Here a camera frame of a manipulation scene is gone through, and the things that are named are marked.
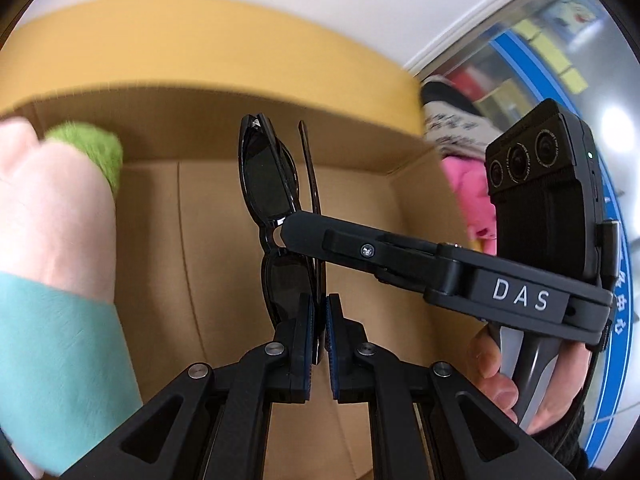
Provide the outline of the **black sleeve forearm right side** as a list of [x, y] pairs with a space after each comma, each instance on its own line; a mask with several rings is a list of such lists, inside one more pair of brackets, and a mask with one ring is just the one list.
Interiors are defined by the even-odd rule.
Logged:
[[565, 467], [575, 479], [588, 477], [588, 457], [579, 445], [585, 409], [574, 401], [568, 412], [553, 425], [536, 432], [532, 438]]

